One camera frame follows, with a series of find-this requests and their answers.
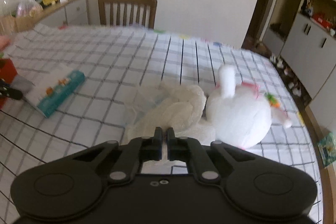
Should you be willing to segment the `wooden side cabinet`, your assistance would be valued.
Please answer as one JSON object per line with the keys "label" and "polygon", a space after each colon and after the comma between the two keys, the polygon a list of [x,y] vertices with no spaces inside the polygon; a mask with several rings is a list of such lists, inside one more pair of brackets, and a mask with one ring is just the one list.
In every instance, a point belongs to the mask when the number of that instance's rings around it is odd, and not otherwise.
{"label": "wooden side cabinet", "polygon": [[88,0],[68,0],[64,3],[57,3],[43,10],[35,17],[1,17],[1,34],[10,35],[13,33],[31,30],[38,23],[48,27],[62,27],[68,25],[88,25],[89,8]]}

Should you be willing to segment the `checkered tablecloth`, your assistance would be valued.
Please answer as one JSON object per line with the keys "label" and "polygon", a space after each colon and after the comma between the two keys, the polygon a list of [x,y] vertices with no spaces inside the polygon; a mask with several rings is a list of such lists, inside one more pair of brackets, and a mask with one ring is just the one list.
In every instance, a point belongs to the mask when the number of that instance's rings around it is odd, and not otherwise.
{"label": "checkered tablecloth", "polygon": [[59,64],[84,73],[84,84],[45,118],[25,101],[1,108],[1,223],[18,212],[10,197],[15,176],[107,140],[121,140],[126,96],[136,86],[199,85],[213,91],[218,68],[233,65],[237,83],[253,83],[274,95],[292,126],[273,123],[251,152],[294,166],[321,184],[309,132],[272,63],[248,50],[143,28],[37,25],[19,34],[5,51],[18,74],[33,83]]}

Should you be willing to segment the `red tin box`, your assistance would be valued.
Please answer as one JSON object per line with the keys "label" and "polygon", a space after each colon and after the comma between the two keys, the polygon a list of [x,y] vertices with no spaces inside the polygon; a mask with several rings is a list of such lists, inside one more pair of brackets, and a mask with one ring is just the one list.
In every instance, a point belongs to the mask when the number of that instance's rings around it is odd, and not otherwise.
{"label": "red tin box", "polygon": [[5,88],[8,88],[15,77],[17,76],[18,72],[12,62],[11,59],[4,59],[1,58],[1,72],[0,72],[0,79],[1,79],[1,103],[0,108],[3,107],[7,100]]}

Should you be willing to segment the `wooden chair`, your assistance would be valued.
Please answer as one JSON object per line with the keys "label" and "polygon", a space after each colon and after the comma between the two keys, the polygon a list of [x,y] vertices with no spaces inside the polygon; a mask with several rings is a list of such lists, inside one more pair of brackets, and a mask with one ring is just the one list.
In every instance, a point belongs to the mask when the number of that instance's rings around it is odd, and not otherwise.
{"label": "wooden chair", "polygon": [[100,24],[153,29],[157,0],[98,0]]}

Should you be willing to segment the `white wall cabinets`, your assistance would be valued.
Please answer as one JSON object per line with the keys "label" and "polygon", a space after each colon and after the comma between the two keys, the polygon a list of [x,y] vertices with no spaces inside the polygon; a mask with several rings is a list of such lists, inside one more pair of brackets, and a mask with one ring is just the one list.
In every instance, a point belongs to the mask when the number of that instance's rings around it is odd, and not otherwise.
{"label": "white wall cabinets", "polygon": [[335,0],[276,0],[262,41],[291,92],[314,100],[335,68]]}

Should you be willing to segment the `plastic bag of items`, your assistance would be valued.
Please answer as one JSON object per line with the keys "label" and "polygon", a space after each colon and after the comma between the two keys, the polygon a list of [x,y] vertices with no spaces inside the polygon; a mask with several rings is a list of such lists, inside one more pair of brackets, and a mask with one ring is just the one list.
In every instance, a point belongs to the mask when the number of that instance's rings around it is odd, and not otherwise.
{"label": "plastic bag of items", "polygon": [[19,0],[16,17],[35,17],[43,12],[42,6],[36,0]]}

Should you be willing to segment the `white plush unicorn toy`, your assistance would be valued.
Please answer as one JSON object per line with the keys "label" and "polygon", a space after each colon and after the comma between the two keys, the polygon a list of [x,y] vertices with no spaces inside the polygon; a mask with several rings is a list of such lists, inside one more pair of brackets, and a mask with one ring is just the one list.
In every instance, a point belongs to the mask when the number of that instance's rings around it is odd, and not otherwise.
{"label": "white plush unicorn toy", "polygon": [[284,128],[292,121],[270,94],[263,94],[257,85],[236,84],[235,67],[221,65],[219,83],[206,102],[206,118],[215,131],[215,139],[247,149],[262,141],[273,120]]}

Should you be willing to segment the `teal tissue pack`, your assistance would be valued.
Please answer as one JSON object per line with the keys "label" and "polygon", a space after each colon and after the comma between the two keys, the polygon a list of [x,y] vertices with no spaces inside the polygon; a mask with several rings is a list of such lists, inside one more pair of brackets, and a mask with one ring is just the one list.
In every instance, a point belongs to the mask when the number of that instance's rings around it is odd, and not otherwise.
{"label": "teal tissue pack", "polygon": [[84,81],[82,71],[59,65],[34,85],[25,99],[45,118],[49,118]]}

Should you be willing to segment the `white gauze cloth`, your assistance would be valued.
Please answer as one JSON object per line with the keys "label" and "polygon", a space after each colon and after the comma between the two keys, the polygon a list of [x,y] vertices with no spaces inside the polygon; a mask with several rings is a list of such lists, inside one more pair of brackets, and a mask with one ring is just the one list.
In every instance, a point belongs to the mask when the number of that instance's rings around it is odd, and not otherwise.
{"label": "white gauze cloth", "polygon": [[197,139],[203,145],[215,140],[213,126],[202,117],[206,105],[198,85],[138,86],[126,96],[123,144],[142,136],[153,136],[155,128],[173,128],[176,137]]}

